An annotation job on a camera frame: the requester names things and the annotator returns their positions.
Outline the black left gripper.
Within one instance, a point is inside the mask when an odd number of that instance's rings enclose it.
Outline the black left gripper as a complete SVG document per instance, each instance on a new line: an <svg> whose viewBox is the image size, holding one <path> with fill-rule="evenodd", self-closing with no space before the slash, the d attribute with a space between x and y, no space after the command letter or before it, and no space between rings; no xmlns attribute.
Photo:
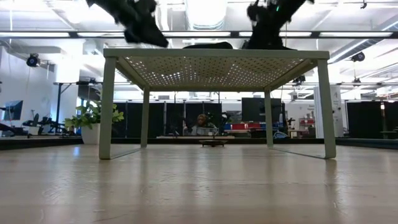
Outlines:
<svg viewBox="0 0 398 224"><path fill-rule="evenodd" d="M123 25L127 43L168 47L168 40L156 25L144 25L156 9L155 0L86 0L86 3L88 7L96 4L111 15L116 24Z"/></svg>

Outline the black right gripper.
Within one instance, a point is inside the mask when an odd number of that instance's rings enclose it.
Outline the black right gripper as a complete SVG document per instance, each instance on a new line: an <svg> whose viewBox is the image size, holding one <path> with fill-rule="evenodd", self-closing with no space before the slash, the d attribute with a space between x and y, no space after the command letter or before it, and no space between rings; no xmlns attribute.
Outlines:
<svg viewBox="0 0 398 224"><path fill-rule="evenodd" d="M292 21L292 16L298 9L308 2L314 4L314 0L275 0L264 1L265 5L259 5L259 1L250 3L247 7L247 16L252 23L252 28L267 25L272 29L280 29L285 23ZM253 31L249 40L244 42L244 49L283 49L282 39L279 36L268 36Z"/></svg>

